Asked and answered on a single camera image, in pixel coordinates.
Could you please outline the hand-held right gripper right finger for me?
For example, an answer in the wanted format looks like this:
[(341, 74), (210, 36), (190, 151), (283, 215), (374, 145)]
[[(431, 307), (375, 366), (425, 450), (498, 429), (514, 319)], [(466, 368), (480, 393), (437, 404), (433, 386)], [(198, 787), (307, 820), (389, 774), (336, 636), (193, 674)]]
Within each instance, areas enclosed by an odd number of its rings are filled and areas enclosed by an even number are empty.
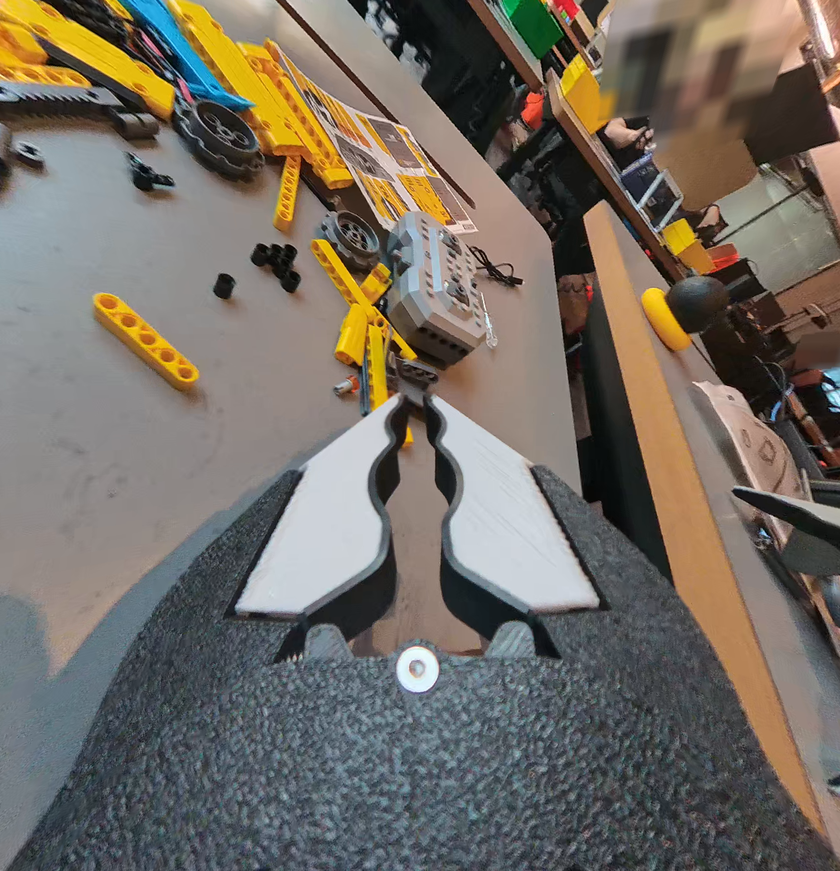
[(534, 474), (535, 465), (438, 396), (425, 401), (435, 482), (447, 502), (441, 590), (480, 637), (600, 609), (600, 592)]

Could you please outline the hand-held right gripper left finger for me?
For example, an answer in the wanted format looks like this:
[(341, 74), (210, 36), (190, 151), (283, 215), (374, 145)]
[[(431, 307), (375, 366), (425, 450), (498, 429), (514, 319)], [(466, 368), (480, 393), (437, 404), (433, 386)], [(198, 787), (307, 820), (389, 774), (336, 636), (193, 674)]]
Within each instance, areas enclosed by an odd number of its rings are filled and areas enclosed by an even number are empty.
[(396, 560), (386, 503), (400, 483), (404, 398), (388, 399), (311, 456), (251, 563), (234, 613), (303, 631), (367, 631), (391, 606)]

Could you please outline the yellow beam assembly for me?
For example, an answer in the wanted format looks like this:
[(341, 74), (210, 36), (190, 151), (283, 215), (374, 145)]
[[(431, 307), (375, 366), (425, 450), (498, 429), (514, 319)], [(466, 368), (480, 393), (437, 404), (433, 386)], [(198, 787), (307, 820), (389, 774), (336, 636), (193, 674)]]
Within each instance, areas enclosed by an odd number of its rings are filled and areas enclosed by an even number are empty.
[(359, 370), (361, 410), (368, 415), (391, 397), (386, 368), (390, 351), (394, 350), (405, 361), (417, 360), (415, 351), (376, 306), (391, 287), (391, 270), (377, 264), (359, 283), (332, 243), (314, 238), (309, 247), (349, 307), (334, 355), (340, 363)]

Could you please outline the neighbouring desk with wooden edge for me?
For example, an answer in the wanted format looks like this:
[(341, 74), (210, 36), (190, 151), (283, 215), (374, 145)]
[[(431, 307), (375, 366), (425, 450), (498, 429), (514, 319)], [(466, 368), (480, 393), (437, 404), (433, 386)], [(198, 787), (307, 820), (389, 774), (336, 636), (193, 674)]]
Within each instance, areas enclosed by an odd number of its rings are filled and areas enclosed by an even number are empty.
[(587, 329), (610, 332), (668, 574), (707, 635), (784, 787), (840, 858), (840, 659), (820, 619), (774, 576), (732, 497), (731, 470), (690, 395), (719, 381), (670, 352), (640, 295), (665, 279), (607, 202), (585, 216), (598, 278)]

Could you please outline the grey desk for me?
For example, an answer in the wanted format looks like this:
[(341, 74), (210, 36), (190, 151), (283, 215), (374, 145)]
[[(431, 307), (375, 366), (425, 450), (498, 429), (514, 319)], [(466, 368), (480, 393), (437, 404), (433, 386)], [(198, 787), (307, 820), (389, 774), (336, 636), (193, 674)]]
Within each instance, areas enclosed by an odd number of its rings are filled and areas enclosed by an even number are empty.
[[(189, 171), (176, 198), (97, 195), (84, 229), (130, 218), (101, 289), (155, 315), (201, 368), (166, 386), (94, 324), (74, 358), (47, 340), (57, 416), (33, 470), (0, 475), (1, 559), (45, 586), (52, 640), (91, 633), (45, 675), (29, 738), (45, 806), (6, 869), (564, 869), (569, 820), (539, 757), (532, 693), (556, 660), (445, 657), (426, 693), (395, 658), (281, 654), (291, 625), (233, 614), (292, 466), (335, 436), (315, 328), (335, 310), (203, 300), (250, 241), (262, 193), (230, 186), (171, 130), (156, 161)], [(312, 363), (322, 373), (301, 371)]]

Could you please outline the white paper bag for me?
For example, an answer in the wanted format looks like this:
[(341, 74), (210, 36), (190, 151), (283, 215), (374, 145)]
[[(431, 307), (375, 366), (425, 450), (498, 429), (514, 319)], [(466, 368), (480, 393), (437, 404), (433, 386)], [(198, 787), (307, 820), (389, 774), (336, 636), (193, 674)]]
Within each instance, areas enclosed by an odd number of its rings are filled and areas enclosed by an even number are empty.
[(738, 390), (703, 381), (693, 382), (688, 392), (738, 485), (812, 500), (791, 450)]

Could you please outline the grey battery box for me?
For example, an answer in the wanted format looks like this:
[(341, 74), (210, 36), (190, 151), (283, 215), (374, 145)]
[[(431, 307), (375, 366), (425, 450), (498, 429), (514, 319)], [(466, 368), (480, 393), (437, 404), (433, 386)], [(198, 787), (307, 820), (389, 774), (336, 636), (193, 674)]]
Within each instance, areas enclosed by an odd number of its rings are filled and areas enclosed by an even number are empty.
[(390, 231), (387, 317), (426, 360), (451, 367), (487, 339), (475, 260), (458, 236), (425, 212), (406, 212)]

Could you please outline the yellow round disc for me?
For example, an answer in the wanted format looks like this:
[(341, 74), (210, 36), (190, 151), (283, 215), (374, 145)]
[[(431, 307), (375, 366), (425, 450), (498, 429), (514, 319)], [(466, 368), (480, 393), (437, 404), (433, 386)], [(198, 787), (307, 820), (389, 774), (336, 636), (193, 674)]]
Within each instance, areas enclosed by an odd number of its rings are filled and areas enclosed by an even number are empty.
[(690, 335), (679, 324), (662, 289), (649, 288), (641, 296), (645, 318), (670, 351), (679, 353), (692, 345)]

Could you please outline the short yellow holed beam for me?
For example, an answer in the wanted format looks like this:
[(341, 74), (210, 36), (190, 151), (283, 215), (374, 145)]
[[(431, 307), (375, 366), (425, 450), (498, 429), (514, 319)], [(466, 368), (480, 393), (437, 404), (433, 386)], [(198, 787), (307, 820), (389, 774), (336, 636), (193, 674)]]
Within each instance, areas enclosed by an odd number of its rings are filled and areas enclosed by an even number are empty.
[(179, 391), (196, 386), (199, 370), (169, 344), (122, 299), (109, 293), (93, 295), (93, 314), (100, 326)]

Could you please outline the black connector cluster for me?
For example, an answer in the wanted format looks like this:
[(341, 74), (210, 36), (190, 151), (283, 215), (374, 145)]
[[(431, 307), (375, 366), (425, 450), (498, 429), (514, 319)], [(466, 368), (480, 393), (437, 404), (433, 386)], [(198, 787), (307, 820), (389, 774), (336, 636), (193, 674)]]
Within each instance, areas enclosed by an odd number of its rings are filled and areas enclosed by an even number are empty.
[(297, 248), (292, 244), (258, 243), (254, 246), (249, 260), (258, 268), (268, 268), (276, 277), (281, 287), (289, 294), (294, 294), (301, 285), (302, 277), (295, 267)]

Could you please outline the black ball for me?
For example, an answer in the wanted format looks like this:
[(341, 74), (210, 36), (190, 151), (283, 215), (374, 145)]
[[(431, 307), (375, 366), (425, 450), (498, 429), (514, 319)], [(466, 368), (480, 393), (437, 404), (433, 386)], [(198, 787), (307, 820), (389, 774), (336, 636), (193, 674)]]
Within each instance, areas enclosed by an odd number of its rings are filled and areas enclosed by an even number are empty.
[(675, 321), (689, 335), (706, 329), (730, 301), (727, 286), (710, 275), (681, 279), (669, 288), (665, 302)]

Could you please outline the dark grey sprocket wheel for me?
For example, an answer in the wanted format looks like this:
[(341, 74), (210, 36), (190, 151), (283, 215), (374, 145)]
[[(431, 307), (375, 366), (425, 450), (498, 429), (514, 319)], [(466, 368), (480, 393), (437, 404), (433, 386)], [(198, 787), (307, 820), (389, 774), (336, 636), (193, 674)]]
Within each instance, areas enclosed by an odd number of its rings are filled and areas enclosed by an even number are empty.
[(175, 98), (173, 125), (190, 152), (209, 171), (227, 180), (250, 183), (264, 167), (254, 130), (218, 103)]
[(326, 240), (351, 272), (367, 274), (380, 261), (378, 234), (353, 212), (328, 212), (318, 226), (317, 238)]

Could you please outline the far work table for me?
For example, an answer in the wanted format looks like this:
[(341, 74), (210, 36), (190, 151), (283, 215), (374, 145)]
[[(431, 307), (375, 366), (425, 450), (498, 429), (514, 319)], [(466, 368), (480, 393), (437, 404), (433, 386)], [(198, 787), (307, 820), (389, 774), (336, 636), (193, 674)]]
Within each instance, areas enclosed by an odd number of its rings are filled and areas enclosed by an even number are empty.
[[(469, 6), (479, 18), (484, 29), (511, 62), (519, 77), (538, 92), (542, 86), (542, 65), (530, 52), (523, 38), (504, 16), (499, 2), (469, 1)], [(567, 102), (562, 92), (560, 77), (550, 70), (545, 78), (552, 113), (563, 133), (581, 154), (593, 174), (603, 185), (608, 199), (616, 205), (620, 217), (627, 221), (640, 240), (640, 245), (656, 260), (662, 275), (671, 281), (687, 275), (681, 261), (667, 249), (664, 239), (644, 212), (623, 187), (617, 167), (597, 136), (589, 133), (585, 125)]]

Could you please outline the yellow plastic bin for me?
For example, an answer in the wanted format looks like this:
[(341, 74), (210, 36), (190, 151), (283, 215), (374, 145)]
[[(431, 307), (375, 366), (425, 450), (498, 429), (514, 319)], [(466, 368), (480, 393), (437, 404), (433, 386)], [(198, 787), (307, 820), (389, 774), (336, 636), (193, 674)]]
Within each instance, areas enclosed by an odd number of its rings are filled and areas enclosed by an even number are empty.
[(602, 130), (614, 117), (616, 94), (600, 90), (598, 80), (580, 56), (569, 61), (560, 78), (560, 89), (589, 134)]
[(705, 275), (715, 271), (713, 258), (710, 256), (698, 236), (686, 219), (669, 223), (661, 230), (665, 246), (685, 267)]

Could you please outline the thin long yellow beam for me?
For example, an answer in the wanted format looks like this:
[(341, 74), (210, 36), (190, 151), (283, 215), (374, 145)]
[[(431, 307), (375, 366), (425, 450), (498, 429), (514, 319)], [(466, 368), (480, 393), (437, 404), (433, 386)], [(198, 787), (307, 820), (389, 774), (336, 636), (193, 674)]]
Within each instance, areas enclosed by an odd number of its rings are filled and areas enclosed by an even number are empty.
[(302, 175), (302, 158), (299, 155), (284, 158), (281, 179), (273, 210), (273, 227), (286, 234), (295, 218), (295, 205)]

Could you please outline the blue boxes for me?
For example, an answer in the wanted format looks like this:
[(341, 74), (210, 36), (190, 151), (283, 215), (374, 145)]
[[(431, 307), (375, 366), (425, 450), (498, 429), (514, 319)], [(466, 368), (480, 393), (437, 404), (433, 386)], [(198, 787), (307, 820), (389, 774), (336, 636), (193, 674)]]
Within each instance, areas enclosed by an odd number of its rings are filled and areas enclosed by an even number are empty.
[(620, 174), (620, 181), (655, 232), (684, 217), (684, 195), (668, 169), (659, 169), (646, 152)]

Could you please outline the yellow sticker sheet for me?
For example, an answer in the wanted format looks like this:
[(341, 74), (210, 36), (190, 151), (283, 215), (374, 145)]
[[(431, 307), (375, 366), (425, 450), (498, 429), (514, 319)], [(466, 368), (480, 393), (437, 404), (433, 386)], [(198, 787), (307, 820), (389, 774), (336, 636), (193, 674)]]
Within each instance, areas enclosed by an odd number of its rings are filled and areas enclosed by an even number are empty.
[(409, 212), (425, 212), (453, 234), (477, 232), (457, 193), (409, 128), (333, 97), (303, 74), (273, 40), (267, 39), (264, 48), (321, 123), (325, 145), (335, 148), (335, 158), (327, 162), (349, 173), (382, 229), (393, 230)]

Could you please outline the black angled connector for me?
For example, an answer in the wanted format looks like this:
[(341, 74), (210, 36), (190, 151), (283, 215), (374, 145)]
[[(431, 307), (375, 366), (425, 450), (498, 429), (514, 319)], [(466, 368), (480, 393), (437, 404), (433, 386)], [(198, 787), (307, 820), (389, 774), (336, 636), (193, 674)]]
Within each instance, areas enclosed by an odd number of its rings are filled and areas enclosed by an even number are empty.
[(124, 152), (133, 185), (140, 191), (151, 193), (175, 188), (175, 180), (142, 161), (132, 152)]

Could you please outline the yellow rectangular panel piece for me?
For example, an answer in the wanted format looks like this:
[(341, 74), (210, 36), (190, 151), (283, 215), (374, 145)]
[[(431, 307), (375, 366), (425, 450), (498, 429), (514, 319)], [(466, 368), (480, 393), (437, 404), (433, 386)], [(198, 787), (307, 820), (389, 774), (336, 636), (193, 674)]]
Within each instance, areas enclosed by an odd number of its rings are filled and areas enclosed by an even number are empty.
[(169, 122), (175, 107), (175, 88), (146, 64), (61, 15), (34, 1), (0, 1), (0, 22), (28, 31), (46, 54), (108, 88), (143, 112)]

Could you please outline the blue brick separator tool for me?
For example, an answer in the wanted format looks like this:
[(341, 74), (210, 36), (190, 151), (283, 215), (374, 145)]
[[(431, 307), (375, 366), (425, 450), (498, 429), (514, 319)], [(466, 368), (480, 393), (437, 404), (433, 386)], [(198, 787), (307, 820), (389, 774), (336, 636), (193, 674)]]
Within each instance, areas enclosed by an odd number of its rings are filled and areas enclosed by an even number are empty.
[(230, 93), (185, 37), (172, 11), (163, 1), (120, 1), (133, 22), (158, 46), (165, 62), (183, 82), (181, 93), (196, 101), (208, 101), (234, 113), (249, 110), (253, 104)]

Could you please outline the green plastic bin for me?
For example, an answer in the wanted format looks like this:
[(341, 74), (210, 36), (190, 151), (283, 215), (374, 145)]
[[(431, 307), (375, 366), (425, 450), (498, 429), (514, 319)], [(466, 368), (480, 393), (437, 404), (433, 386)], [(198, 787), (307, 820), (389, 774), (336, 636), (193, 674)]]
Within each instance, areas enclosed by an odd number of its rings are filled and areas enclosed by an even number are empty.
[(541, 60), (565, 34), (544, 1), (499, 1), (504, 15), (523, 38), (534, 58)]

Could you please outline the grey gear rack beam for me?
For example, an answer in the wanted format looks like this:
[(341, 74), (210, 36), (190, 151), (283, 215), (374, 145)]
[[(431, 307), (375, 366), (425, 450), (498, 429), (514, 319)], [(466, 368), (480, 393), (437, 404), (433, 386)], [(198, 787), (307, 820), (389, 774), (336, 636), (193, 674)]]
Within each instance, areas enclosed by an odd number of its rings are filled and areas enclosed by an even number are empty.
[(0, 80), (0, 112), (39, 117), (97, 117), (109, 121), (126, 140), (155, 139), (161, 122), (109, 89), (88, 85)]

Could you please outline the yellow stacked beam frame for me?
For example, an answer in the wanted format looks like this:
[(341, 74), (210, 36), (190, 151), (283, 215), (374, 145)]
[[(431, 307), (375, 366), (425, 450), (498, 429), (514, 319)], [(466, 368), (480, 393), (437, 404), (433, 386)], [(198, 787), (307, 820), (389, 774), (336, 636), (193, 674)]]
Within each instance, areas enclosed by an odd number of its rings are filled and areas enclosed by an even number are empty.
[(201, 5), (171, 1), (166, 5), (217, 81), (251, 103), (243, 117), (264, 155), (300, 158), (330, 190), (354, 184), (334, 143), (272, 51), (235, 43)]

